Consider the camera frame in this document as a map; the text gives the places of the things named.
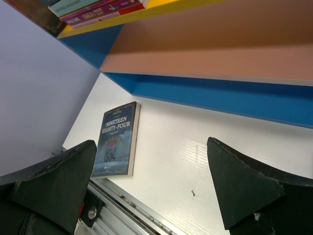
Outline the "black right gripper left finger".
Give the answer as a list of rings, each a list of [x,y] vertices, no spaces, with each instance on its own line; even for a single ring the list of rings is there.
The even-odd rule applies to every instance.
[[[92,173],[96,144],[87,140],[0,178],[2,235],[72,235]]]

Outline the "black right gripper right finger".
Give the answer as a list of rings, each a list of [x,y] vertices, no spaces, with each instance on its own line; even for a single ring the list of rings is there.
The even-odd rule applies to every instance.
[[[313,181],[246,156],[216,138],[208,164],[224,228],[232,235],[311,235]]]

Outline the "A Tale of Two Cities book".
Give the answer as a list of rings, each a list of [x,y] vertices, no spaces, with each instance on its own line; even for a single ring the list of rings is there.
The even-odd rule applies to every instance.
[[[54,38],[57,38],[66,26],[49,10],[52,0],[5,0],[4,2]]]

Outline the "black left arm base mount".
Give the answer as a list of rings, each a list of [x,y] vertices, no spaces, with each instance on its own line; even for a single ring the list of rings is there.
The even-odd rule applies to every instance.
[[[103,201],[88,189],[81,207],[79,219],[91,228],[99,217],[103,205]]]

